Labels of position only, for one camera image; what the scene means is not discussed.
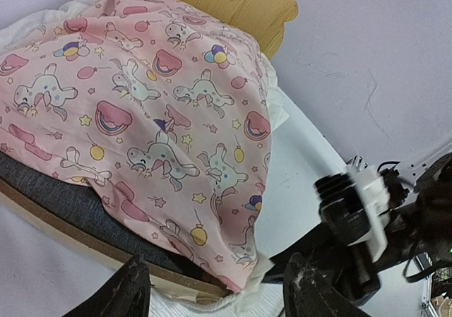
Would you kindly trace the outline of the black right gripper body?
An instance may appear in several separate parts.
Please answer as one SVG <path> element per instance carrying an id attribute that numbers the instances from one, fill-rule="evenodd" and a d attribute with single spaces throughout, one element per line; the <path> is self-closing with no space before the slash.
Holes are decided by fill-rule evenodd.
<path id="1" fill-rule="evenodd" d="M 385 228 L 388 246 L 376 261 L 364 243 L 354 246 L 339 244 L 325 223 L 320 223 L 291 246 L 270 258 L 274 266 L 263 281 L 281 284 L 287 264 L 293 254 L 301 254 L 310 270 L 318 270 L 326 281 L 345 298 L 363 305 L 381 288 L 378 274 L 408 259 L 409 249 L 417 229 L 417 210 L 400 207 L 390 212 Z"/>

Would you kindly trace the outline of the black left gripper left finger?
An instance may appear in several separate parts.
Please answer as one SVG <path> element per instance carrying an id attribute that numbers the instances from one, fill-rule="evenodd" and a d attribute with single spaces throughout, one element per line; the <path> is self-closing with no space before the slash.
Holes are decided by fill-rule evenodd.
<path id="1" fill-rule="evenodd" d="M 66 315 L 146 317 L 150 308 L 150 273 L 143 258 L 132 256 L 91 297 Z"/>

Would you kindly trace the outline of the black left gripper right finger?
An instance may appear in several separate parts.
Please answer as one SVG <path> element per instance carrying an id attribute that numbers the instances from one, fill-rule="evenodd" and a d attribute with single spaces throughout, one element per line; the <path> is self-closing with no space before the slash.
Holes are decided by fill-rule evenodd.
<path id="1" fill-rule="evenodd" d="M 300 253 L 291 256 L 283 276 L 286 316 L 347 316 L 368 314 L 340 294 Z"/>

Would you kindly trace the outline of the pink unicorn print blanket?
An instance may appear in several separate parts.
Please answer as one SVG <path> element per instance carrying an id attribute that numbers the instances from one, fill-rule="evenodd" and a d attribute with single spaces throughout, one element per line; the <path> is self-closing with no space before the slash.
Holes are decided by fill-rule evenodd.
<path id="1" fill-rule="evenodd" d="M 120 224 L 232 293 L 207 307 L 165 297 L 243 311 L 271 268 L 254 234 L 287 119 L 270 58 L 181 0 L 30 14 L 1 30 L 1 153 L 92 188 Z"/>

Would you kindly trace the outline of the wooden pet bed frame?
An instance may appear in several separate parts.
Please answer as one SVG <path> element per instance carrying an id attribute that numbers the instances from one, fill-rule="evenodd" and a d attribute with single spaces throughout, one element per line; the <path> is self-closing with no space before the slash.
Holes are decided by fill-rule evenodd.
<path id="1" fill-rule="evenodd" d="M 296 0 L 181 0 L 222 22 L 252 35 L 263 53 L 272 57 L 283 42 L 285 24 L 298 14 Z M 121 251 L 42 208 L 1 179 L 1 198 L 8 207 L 38 229 L 67 245 L 93 257 L 108 267 L 120 268 L 132 255 Z M 232 297 L 221 287 L 181 275 L 146 261 L 150 280 L 165 296 L 194 303 L 198 307 L 223 303 Z"/>

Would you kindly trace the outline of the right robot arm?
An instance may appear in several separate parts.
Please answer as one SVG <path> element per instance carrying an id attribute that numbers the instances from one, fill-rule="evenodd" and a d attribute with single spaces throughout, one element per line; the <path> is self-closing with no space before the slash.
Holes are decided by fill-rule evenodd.
<path id="1" fill-rule="evenodd" d="M 380 289 L 379 273 L 427 253 L 432 264 L 418 282 L 451 266 L 451 156 L 440 157 L 415 181 L 393 163 L 332 174 L 314 184 L 321 222 L 284 251 L 264 282 L 280 284 L 290 257 L 303 256 L 346 299 L 363 305 Z"/>

